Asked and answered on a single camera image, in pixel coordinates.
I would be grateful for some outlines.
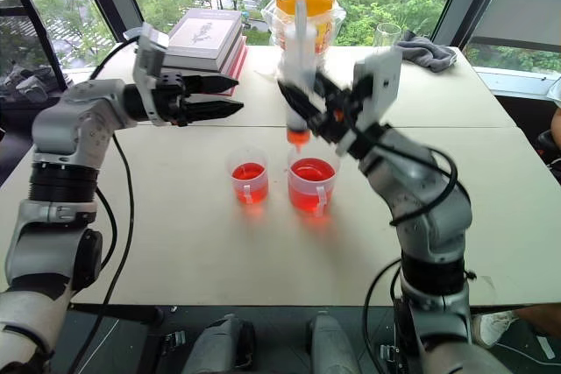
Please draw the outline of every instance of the stack of books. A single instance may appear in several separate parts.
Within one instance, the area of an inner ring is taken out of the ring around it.
[[[237,79],[247,55],[240,11],[191,9],[169,33],[164,67]],[[235,88],[224,91],[232,95]]]

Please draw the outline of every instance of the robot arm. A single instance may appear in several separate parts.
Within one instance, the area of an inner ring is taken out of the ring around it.
[[[20,203],[6,258],[10,287],[0,294],[2,374],[42,372],[70,300],[97,279],[102,235],[88,226],[96,219],[96,179],[113,133],[146,120],[185,126],[243,107],[231,100],[192,98],[231,88],[237,82],[230,78],[160,75],[166,51],[162,35],[143,27],[136,85],[120,80],[75,85],[33,123],[30,192]]]
[[[456,167],[445,154],[380,125],[397,96],[400,69],[401,54],[390,50],[355,65],[352,89],[341,90],[318,74],[319,108],[316,98],[289,81],[279,86],[316,136],[359,162],[390,208],[401,246],[402,297],[394,303],[396,366],[405,369],[400,372],[506,373],[471,344],[464,250],[472,211],[467,192],[457,183]],[[448,160],[450,173],[437,165],[435,155]]]

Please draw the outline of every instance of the gray cloth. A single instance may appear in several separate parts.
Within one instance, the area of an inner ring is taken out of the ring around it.
[[[412,31],[405,31],[403,41],[396,44],[404,60],[427,67],[433,72],[442,72],[456,61],[456,53],[449,47],[437,46],[425,37],[417,37]]]

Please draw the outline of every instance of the sneaker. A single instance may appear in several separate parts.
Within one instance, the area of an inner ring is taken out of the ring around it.
[[[476,315],[472,321],[473,341],[483,348],[491,348],[517,320],[512,311]]]

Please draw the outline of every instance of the black cable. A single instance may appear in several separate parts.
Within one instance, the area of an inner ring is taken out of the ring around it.
[[[99,187],[96,188],[96,194],[97,197],[99,197],[99,201],[103,204],[103,207],[105,208],[105,212],[107,212],[107,216],[109,217],[109,222],[111,224],[111,244],[102,262],[103,270],[103,268],[110,261],[111,256],[113,256],[113,251],[115,251],[115,246],[117,245],[117,222],[115,221],[115,216],[113,215],[113,210],[111,210],[109,202],[107,201],[107,199],[105,199],[105,196],[103,195]]]
[[[379,373],[383,373],[383,372],[386,372],[386,371],[381,367],[380,362],[378,361],[378,358],[374,354],[374,347],[373,347],[372,343],[370,342],[370,335],[368,333],[368,308],[370,307],[370,299],[372,297],[372,292],[374,290],[374,287],[376,287],[376,284],[378,284],[378,282],[380,281],[380,279],[384,275],[384,273],[386,273],[389,269],[391,269],[393,266],[399,264],[400,262],[401,262],[401,259],[397,258],[396,260],[394,260],[394,261],[388,263],[386,266],[384,266],[384,268],[376,275],[376,278],[374,278],[374,280],[372,281],[372,284],[370,284],[370,287],[368,288],[368,292],[366,293],[366,297],[365,297],[365,304],[362,307],[362,338],[365,341],[366,351],[368,352],[368,355],[372,359],[372,362],[373,362],[374,366],[376,367],[376,370]]]
[[[126,157],[123,153],[123,150],[121,149],[121,145],[118,143],[117,137],[115,135],[113,135],[113,141],[115,142],[115,146],[117,147],[119,155],[121,156],[121,159],[123,160],[124,169],[126,171],[126,181],[127,181],[127,185],[128,185],[128,188],[129,188],[129,206],[130,206],[129,233],[128,233],[127,238],[126,238],[126,245],[124,246],[124,251],[123,251],[123,256],[121,257],[121,262],[119,263],[119,266],[117,268],[117,271],[115,272],[115,275],[113,275],[113,279],[111,280],[111,283],[109,285],[109,289],[107,290],[107,293],[105,294],[105,299],[103,300],[103,304],[99,308],[99,313],[97,314],[96,321],[94,322],[94,326],[89,331],[89,334],[88,334],[88,337],[86,338],[86,341],[84,342],[84,344],[82,345],[82,347],[78,351],[78,354],[76,355],[74,361],[72,362],[72,365],[70,366],[70,369],[68,370],[69,374],[73,374],[73,373],[76,372],[76,370],[78,369],[78,365],[80,364],[80,361],[84,358],[84,355],[86,354],[86,351],[88,350],[89,345],[94,340],[94,336],[96,335],[97,330],[99,329],[99,326],[102,323],[103,317],[105,316],[105,313],[107,312],[107,307],[109,305],[111,295],[113,294],[113,290],[115,289],[115,285],[117,284],[119,276],[121,275],[121,272],[123,271],[124,264],[126,263],[126,259],[129,256],[129,251],[131,250],[132,230],[134,228],[134,196],[132,194],[131,168],[129,167],[129,163],[126,160]]]
[[[353,133],[357,136],[357,138],[361,138],[362,141],[365,141],[369,144],[372,144],[373,146],[379,147],[383,151],[393,153],[393,155],[397,155],[397,156],[400,156],[402,158],[409,159],[411,161],[416,162],[417,164],[421,164],[422,166],[427,166],[428,168],[433,169],[435,171],[438,171],[442,175],[448,177],[448,183],[446,184],[446,187],[435,199],[433,199],[432,201],[430,201],[426,205],[421,206],[419,209],[417,209],[413,212],[410,212],[406,215],[402,215],[398,218],[393,219],[390,222],[390,225],[395,227],[402,222],[408,221],[409,219],[417,218],[418,216],[421,216],[423,214],[428,213],[434,207],[436,207],[437,205],[442,203],[450,195],[450,193],[454,190],[454,187],[456,186],[456,184],[459,184],[458,183],[458,169],[456,167],[456,164],[454,164],[454,161],[448,155],[446,155],[444,152],[441,152],[437,149],[428,148],[431,152],[440,155],[441,157],[443,157],[448,162],[448,165],[450,166],[450,169],[451,169],[450,173],[447,173],[445,170],[443,170],[439,166],[436,166],[436,165],[434,165],[434,164],[432,164],[428,161],[425,161],[424,159],[420,159],[420,158],[416,157],[415,155],[411,155],[409,153],[406,153],[406,152],[400,151],[398,149],[395,149],[395,148],[393,148],[393,146],[384,145],[384,144],[368,137],[365,133],[363,133],[363,132],[359,131],[359,129],[357,129],[357,126],[354,124],[354,122],[352,120],[351,113],[349,112],[349,110],[346,107],[343,107],[343,116],[344,116],[344,120],[346,121],[347,126],[353,131]],[[464,187],[463,186],[459,186],[459,187],[461,188],[462,192],[465,194],[466,198],[469,201],[469,196],[467,195],[467,192],[465,191]]]
[[[395,301],[395,284],[400,276],[400,272],[401,266],[397,268],[397,271],[395,271],[394,277],[392,278],[392,283],[389,286],[389,297],[392,299],[392,302]]]
[[[102,62],[97,65],[96,70],[94,70],[94,72],[91,74],[91,76],[89,77],[90,80],[95,79],[103,70],[103,68],[105,67],[105,65],[107,64],[107,62],[118,52],[120,52],[121,50],[123,50],[125,47],[127,47],[129,44],[132,43],[136,43],[138,40],[140,39],[140,37],[132,37],[131,39],[127,39],[124,43],[118,45],[117,47],[115,47],[113,50],[111,50],[109,52],[109,54],[107,54],[107,56],[105,56],[105,59],[102,60]]]

